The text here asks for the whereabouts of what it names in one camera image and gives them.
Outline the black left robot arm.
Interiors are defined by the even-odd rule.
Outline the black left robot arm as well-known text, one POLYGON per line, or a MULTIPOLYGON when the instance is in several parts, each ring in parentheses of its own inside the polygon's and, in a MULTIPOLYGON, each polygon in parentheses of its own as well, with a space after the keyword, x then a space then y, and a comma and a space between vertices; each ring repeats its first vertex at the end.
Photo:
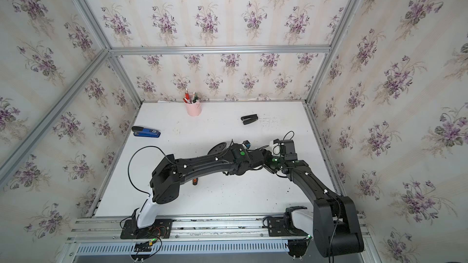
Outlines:
POLYGON ((180 187, 187 182, 206 175, 222 172, 225 175, 243 175, 266 165, 272 152, 266 147, 251 149, 249 142, 230 145, 222 142, 214 146, 207 155, 195 158, 176 158, 164 154, 152 172, 149 192, 142 207, 132 215, 132 227, 139 230, 154 223, 159 206, 179 197, 180 187))

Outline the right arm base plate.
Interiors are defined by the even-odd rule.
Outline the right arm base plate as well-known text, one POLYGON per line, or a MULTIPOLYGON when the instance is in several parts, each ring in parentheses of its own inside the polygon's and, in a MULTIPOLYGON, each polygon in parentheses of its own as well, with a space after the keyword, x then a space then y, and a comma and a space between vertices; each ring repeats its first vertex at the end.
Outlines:
POLYGON ((308 234, 294 227, 284 217, 266 216, 262 220, 263 227, 267 229, 269 237, 307 237, 308 234))

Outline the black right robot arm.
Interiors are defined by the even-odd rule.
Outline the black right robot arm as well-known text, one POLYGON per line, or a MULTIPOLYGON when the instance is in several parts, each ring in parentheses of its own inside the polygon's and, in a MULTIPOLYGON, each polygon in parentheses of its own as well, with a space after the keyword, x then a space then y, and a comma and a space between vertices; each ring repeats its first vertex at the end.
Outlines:
POLYGON ((326 187, 303 160, 286 160, 269 156, 264 159, 269 172, 282 172, 297 185, 312 203, 308 222, 293 222, 293 226, 312 236, 324 258, 364 251, 364 241, 357 210, 350 197, 339 195, 326 187))

